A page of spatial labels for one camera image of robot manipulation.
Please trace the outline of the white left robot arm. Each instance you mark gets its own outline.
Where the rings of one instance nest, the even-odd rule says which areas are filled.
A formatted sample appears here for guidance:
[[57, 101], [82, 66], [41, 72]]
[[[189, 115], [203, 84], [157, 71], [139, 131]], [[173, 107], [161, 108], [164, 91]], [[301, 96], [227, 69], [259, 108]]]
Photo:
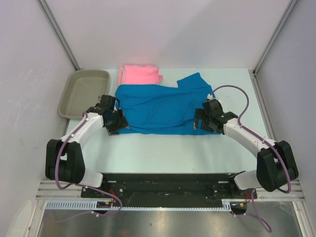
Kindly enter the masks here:
[[92, 187], [92, 192], [102, 198], [108, 194], [105, 176], [87, 169], [82, 150], [97, 131], [106, 129], [109, 135], [119, 134], [128, 127], [118, 98], [102, 95], [99, 103], [83, 112], [82, 120], [60, 139], [51, 139], [46, 145], [45, 176], [54, 180], [61, 190], [70, 185]]

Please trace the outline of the beige plastic tray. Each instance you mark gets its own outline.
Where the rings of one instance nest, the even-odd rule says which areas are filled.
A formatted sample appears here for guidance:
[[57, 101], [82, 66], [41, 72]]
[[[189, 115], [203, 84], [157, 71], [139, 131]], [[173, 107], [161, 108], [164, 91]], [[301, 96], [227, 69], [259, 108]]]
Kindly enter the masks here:
[[79, 70], [72, 73], [64, 88], [58, 107], [60, 116], [80, 119], [82, 113], [108, 93], [110, 74], [104, 70]]

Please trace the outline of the aluminium corner post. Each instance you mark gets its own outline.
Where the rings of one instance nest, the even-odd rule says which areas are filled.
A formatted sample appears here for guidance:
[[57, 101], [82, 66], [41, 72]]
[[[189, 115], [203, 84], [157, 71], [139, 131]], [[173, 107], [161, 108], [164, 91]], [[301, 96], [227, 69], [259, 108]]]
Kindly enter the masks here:
[[291, 15], [295, 11], [297, 5], [300, 3], [300, 0], [290, 0], [284, 13], [282, 14], [275, 30], [273, 31], [267, 45], [265, 46], [261, 56], [259, 57], [258, 62], [256, 63], [254, 69], [252, 70], [252, 74], [256, 77], [260, 72], [264, 62], [266, 61], [268, 55], [272, 51], [274, 45], [276, 44], [278, 38], [280, 37], [282, 31], [284, 30], [286, 24], [288, 23]]
[[64, 34], [62, 33], [62, 30], [61, 30], [57, 20], [55, 19], [55, 16], [54, 16], [52, 10], [50, 9], [47, 1], [37, 0], [37, 3], [39, 5], [41, 11], [43, 12], [45, 18], [47, 19], [48, 24], [50, 25], [53, 33], [55, 34], [58, 42], [60, 43], [61, 48], [65, 52], [66, 57], [68, 58], [72, 67], [74, 68], [75, 71], [79, 71], [80, 66], [75, 58], [75, 55], [72, 52]]

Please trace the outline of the aluminium corner post right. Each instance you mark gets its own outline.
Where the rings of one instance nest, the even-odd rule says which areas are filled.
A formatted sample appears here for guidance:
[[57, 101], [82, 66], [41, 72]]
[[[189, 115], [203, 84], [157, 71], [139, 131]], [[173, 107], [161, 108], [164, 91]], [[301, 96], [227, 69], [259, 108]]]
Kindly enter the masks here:
[[284, 30], [286, 24], [288, 23], [291, 15], [295, 11], [297, 5], [300, 3], [300, 0], [290, 0], [284, 13], [282, 14], [275, 30], [273, 31], [267, 45], [265, 46], [261, 56], [259, 57], [258, 62], [256, 63], [254, 69], [252, 70], [252, 74], [256, 77], [260, 72], [264, 62], [266, 61], [268, 55], [272, 51], [274, 45], [276, 44], [278, 38], [280, 37], [282, 31]]

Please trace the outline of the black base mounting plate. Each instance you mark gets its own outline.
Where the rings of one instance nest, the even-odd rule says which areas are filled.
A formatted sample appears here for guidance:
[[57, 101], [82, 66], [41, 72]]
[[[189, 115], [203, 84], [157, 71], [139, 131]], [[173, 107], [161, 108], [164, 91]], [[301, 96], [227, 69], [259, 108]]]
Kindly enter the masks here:
[[257, 198], [253, 188], [241, 190], [236, 174], [105, 174], [99, 188], [78, 185], [84, 199], [109, 198], [107, 205], [124, 207], [204, 206], [223, 199]]

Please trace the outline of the blue t shirt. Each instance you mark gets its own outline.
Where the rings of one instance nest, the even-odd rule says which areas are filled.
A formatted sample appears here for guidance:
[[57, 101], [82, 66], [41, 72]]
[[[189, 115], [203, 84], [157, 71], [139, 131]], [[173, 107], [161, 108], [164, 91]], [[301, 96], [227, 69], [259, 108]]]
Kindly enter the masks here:
[[196, 109], [202, 108], [212, 87], [200, 73], [177, 81], [177, 87], [156, 84], [120, 85], [115, 97], [129, 124], [120, 134], [209, 135], [194, 129]]

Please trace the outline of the aluminium corner post left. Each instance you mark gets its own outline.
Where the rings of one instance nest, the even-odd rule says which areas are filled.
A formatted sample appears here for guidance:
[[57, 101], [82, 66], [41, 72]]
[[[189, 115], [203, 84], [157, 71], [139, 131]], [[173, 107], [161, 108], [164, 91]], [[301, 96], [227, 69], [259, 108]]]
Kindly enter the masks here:
[[37, 3], [39, 5], [41, 11], [43, 12], [45, 18], [47, 19], [48, 24], [50, 25], [53, 33], [55, 34], [58, 42], [60, 43], [61, 48], [65, 52], [66, 57], [68, 58], [72, 67], [74, 68], [75, 71], [79, 71], [80, 66], [75, 58], [75, 55], [72, 52], [64, 34], [62, 33], [62, 30], [61, 30], [57, 20], [55, 19], [55, 16], [54, 16], [52, 10], [50, 9], [47, 1], [37, 0]]

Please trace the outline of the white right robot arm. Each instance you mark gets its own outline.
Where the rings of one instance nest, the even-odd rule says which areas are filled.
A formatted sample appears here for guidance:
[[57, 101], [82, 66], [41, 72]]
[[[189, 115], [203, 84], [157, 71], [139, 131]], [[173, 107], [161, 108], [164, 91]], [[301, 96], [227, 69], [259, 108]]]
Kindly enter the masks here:
[[285, 193], [291, 191], [291, 181], [299, 176], [290, 144], [277, 142], [258, 135], [243, 125], [233, 112], [224, 112], [217, 99], [207, 100], [201, 109], [196, 109], [193, 128], [221, 133], [237, 141], [257, 159], [256, 169], [243, 171], [233, 177], [228, 193], [239, 198], [247, 189], [263, 188], [268, 192], [280, 190], [287, 185]]

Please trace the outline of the pink folded t shirt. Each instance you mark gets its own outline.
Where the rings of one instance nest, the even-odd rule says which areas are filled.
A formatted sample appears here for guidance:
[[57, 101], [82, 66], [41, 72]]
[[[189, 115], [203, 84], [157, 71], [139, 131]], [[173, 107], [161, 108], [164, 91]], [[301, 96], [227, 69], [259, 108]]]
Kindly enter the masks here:
[[118, 70], [117, 85], [122, 84], [157, 84], [163, 81], [159, 68], [151, 65], [126, 65]]

